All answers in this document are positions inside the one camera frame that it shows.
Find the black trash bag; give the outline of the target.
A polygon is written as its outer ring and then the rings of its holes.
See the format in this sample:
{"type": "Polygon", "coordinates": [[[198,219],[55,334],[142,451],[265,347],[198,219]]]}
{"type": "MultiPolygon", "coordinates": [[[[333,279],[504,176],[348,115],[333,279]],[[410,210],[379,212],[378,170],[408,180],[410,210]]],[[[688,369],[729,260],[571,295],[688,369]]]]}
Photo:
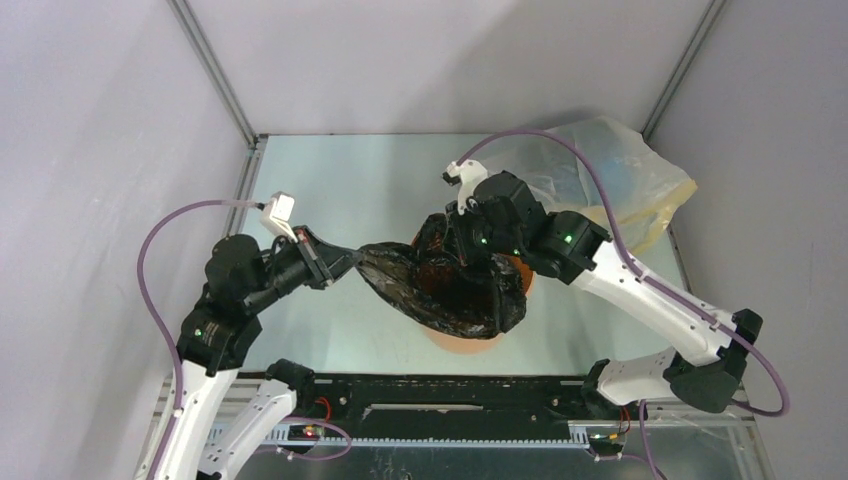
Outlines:
{"type": "Polygon", "coordinates": [[[429,215],[409,243],[371,243],[359,252],[357,272],[372,290],[435,332],[490,340],[526,316],[531,269],[505,255],[463,265],[443,213],[429,215]]]}

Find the orange plastic trash bin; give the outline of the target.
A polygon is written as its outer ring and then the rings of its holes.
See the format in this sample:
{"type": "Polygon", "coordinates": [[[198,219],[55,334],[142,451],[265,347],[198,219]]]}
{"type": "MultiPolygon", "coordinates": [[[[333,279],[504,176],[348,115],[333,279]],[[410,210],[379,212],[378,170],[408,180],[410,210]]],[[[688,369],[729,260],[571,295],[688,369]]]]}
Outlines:
{"type": "MultiPolygon", "coordinates": [[[[508,257],[508,260],[514,265],[521,275],[522,292],[525,297],[529,295],[532,289],[535,274],[524,264],[520,259],[508,257]]],[[[425,336],[439,348],[460,355],[475,355],[492,349],[503,340],[504,333],[498,333],[495,337],[489,339],[467,339],[447,335],[436,330],[422,327],[421,330],[425,336]]]]}

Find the translucent yellowish plastic bag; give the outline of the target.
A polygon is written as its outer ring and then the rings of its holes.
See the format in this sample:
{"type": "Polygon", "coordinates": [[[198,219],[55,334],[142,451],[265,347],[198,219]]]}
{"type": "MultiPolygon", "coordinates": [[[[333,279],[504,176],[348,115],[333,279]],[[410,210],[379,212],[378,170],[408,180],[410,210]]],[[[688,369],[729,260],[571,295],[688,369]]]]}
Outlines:
{"type": "MultiPolygon", "coordinates": [[[[625,247],[640,254],[665,232],[673,215],[696,191],[680,167],[652,150],[642,135],[609,117],[573,122],[549,132],[578,149],[607,194],[625,247]]],[[[600,193],[586,167],[548,138],[515,135],[495,140],[471,156],[494,174],[525,181],[548,212],[577,211],[609,229],[600,193]]]]}

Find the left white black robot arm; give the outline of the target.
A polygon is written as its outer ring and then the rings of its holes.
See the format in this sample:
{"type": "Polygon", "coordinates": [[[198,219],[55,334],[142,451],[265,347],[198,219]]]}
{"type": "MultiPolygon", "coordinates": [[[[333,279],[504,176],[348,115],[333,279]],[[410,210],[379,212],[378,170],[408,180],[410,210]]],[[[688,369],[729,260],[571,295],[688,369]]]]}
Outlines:
{"type": "Polygon", "coordinates": [[[251,236],[219,240],[206,282],[174,346],[177,365],[166,409],[138,467],[139,479],[232,479],[280,421],[316,403],[315,373],[280,359],[254,400],[206,445],[223,400],[262,331],[259,315],[300,287],[323,290],[360,263],[359,251],[328,244],[306,226],[268,250],[251,236]]]}

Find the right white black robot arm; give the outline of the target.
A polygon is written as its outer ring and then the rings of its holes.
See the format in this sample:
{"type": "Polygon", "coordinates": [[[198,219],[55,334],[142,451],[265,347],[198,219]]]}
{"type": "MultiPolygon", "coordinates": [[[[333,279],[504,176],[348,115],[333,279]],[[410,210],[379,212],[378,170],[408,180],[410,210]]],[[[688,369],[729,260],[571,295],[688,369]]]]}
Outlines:
{"type": "Polygon", "coordinates": [[[653,355],[596,362],[581,392],[588,414],[606,418],[620,406],[668,398],[707,413],[732,404],[747,367],[744,345],[762,327],[758,314],[710,307],[655,277],[619,253],[602,226],[575,211],[547,212],[509,172],[490,174],[471,162],[442,177],[458,189],[446,214],[463,264],[494,254],[517,258],[539,276],[606,300],[669,342],[653,355]]]}

